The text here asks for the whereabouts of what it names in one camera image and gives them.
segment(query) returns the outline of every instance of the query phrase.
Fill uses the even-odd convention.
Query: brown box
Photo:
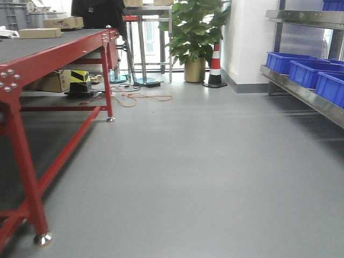
[[[125,6],[143,6],[143,0],[124,0]]]
[[[42,39],[42,38],[57,38],[60,37],[60,28],[25,28],[19,30],[21,39]]]
[[[173,0],[154,0],[153,5],[173,5]]]
[[[60,28],[60,29],[71,29],[71,28],[82,28],[84,21],[82,17],[72,16],[67,18],[54,18],[43,20],[44,28]]]
[[[64,92],[69,90],[70,70],[58,70],[26,85],[24,90]]]

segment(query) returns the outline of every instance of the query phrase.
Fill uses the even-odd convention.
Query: black tabletop
[[[49,39],[3,39],[0,41],[0,64],[56,47],[103,30],[105,29],[64,31],[61,37]]]

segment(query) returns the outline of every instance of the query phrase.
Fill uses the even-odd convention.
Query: table
[[[45,246],[51,241],[41,196],[77,147],[93,120],[107,111],[108,122],[114,121],[108,70],[117,64],[116,29],[64,32],[54,39],[4,39],[0,42],[0,135],[11,139],[14,156],[24,188],[25,200],[16,210],[0,211],[0,252],[18,226],[27,219],[35,228],[34,242]],[[79,59],[100,50],[99,59]],[[23,87],[68,63],[102,64],[105,99],[103,106],[21,107]],[[55,161],[38,181],[24,130],[21,111],[91,111],[87,119],[65,145]]]
[[[142,22],[168,22],[168,34],[169,39],[171,40],[171,33],[172,33],[172,6],[171,5],[162,5],[162,6],[128,6],[124,10],[125,15],[133,15],[138,17],[138,27],[139,27],[139,41],[140,41],[140,53],[141,53],[141,64],[142,64],[142,79],[143,82],[147,82],[147,70],[146,65],[166,65],[169,64],[169,80],[172,81],[172,57],[171,51],[169,51],[169,62],[168,63],[146,63],[145,57],[145,44],[144,44],[144,33],[143,33],[143,26]],[[163,13],[168,13],[168,18],[150,18],[146,19],[143,16],[147,15],[161,15]],[[165,44],[162,40],[163,37],[160,36],[160,53],[164,52]]]

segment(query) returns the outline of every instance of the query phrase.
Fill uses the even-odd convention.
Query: baseboard
[[[268,88],[269,88],[268,83],[237,84],[223,69],[221,69],[221,74],[222,74],[223,80],[228,82],[228,84],[232,87],[235,93],[247,94],[247,93],[267,93],[268,92]]]

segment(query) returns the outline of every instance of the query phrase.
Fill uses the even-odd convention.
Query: red metal table frame
[[[34,225],[37,242],[40,242],[41,245],[49,242],[48,239],[44,239],[48,233],[48,223],[41,200],[42,194],[58,174],[60,168],[69,158],[100,111],[107,111],[107,120],[114,121],[108,70],[114,68],[117,64],[116,38],[118,33],[116,29],[106,29],[89,30],[89,33],[86,34],[60,45],[0,64],[0,111],[3,112],[5,118],[5,123],[0,124],[0,135],[7,135],[11,139],[25,193],[25,200],[19,208],[0,211],[0,223],[2,223],[0,227],[0,252],[24,219]],[[31,40],[28,44],[39,44],[39,42],[39,40]],[[79,59],[96,49],[101,50],[100,59]],[[102,64],[106,105],[22,109],[19,97],[25,85],[72,62]],[[88,118],[39,181],[32,162],[20,114],[21,111],[91,111]]]

